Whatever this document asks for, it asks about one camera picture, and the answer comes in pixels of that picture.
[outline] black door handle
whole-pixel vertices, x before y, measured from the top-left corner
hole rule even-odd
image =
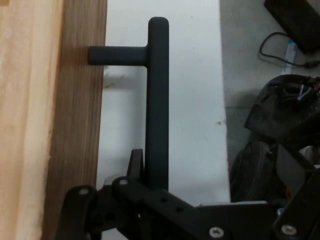
[[[147,68],[145,184],[168,190],[169,185],[169,22],[153,17],[145,47],[91,46],[90,65]]]

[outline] screw head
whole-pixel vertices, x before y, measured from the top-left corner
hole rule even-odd
[[[276,214],[278,215],[278,216],[280,216],[283,212],[284,212],[284,208],[279,208],[277,211],[276,211]]]
[[[119,181],[119,184],[120,184],[120,185],[127,185],[128,183],[129,183],[129,182],[128,182],[127,179],[122,179],[122,180]]]
[[[285,224],[281,227],[281,232],[287,236],[294,236],[297,234],[297,229],[289,224]]]
[[[209,235],[213,239],[219,239],[219,238],[222,238],[225,235],[225,231],[222,228],[218,227],[218,226],[213,226],[209,230]]]
[[[87,188],[82,188],[80,191],[79,191],[79,194],[80,195],[87,195],[89,193],[89,189]]]

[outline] black mechanical part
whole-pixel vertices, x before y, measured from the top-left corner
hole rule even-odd
[[[291,195],[298,192],[314,170],[315,167],[301,153],[288,146],[278,146],[276,172]]]
[[[138,175],[117,178],[98,192],[88,186],[71,189],[64,200],[56,239],[99,240],[102,231],[112,228],[130,240],[320,239],[320,169],[310,169],[302,158],[297,161],[308,175],[292,199],[281,206],[281,214],[277,214],[280,201],[193,207],[166,190],[145,186],[135,177],[140,176],[138,171]],[[131,161],[128,173],[140,167],[140,161]],[[290,168],[277,172],[283,179]]]
[[[147,68],[145,183],[152,189],[169,185],[169,23],[153,17],[145,47],[92,46],[90,65]]]
[[[145,168],[144,152],[142,149],[133,149],[131,151],[129,166],[126,175],[137,181],[144,182]]]
[[[276,173],[276,156],[267,143],[253,141],[241,150],[230,171],[231,202],[286,198],[286,187]]]
[[[318,146],[320,98],[314,89],[319,89],[319,83],[319,77],[294,74],[275,77],[260,91],[244,126],[295,150]]]

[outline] black cable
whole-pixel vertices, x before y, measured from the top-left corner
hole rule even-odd
[[[265,45],[265,43],[273,36],[275,35],[281,35],[281,36],[285,36],[285,37],[288,37],[290,38],[290,36],[286,33],[283,33],[283,32],[273,32],[271,33],[269,36],[266,37],[266,39],[262,42],[260,48],[259,48],[259,54],[261,54],[262,56],[264,57],[267,57],[267,58],[272,58],[272,59],[278,59],[279,61],[281,62],[284,62],[286,64],[290,64],[290,65],[293,65],[293,66],[297,66],[297,67],[304,67],[304,68],[307,68],[307,69],[311,69],[311,68],[315,68],[317,67],[319,64],[320,64],[320,60],[312,60],[312,61],[306,61],[305,63],[303,64],[297,64],[297,63],[294,63],[294,62],[290,62],[290,61],[287,61],[281,57],[278,57],[278,56],[274,56],[274,55],[270,55],[270,54],[265,54],[262,52],[262,49]]]

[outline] black device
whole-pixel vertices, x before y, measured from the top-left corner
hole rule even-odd
[[[260,91],[244,126],[296,150],[318,146],[319,85],[319,77],[295,74],[275,77]]]
[[[320,49],[320,16],[306,0],[265,0],[264,6],[304,53]]]
[[[169,24],[165,18],[149,21],[146,47],[91,47],[88,54],[94,65],[148,68],[145,161],[143,151],[134,149],[127,175],[112,185],[99,191],[88,185],[72,188],[64,199],[56,240],[100,240],[102,231],[114,228],[130,240],[320,239],[320,169],[281,145],[277,174],[296,190],[285,206],[274,201],[194,207],[168,192]],[[294,166],[298,178],[290,174],[288,165]]]

